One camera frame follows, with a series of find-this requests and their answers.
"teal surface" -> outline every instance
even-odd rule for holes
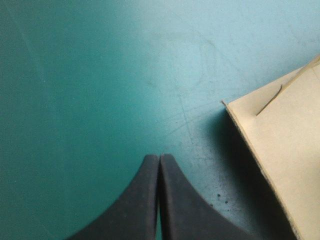
[[[66,238],[148,153],[173,154],[222,215],[276,239],[220,100],[318,54],[319,12],[317,0],[1,0],[0,239]]]

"cardboard flap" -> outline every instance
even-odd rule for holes
[[[320,239],[320,65],[299,69],[227,105],[298,239]]]

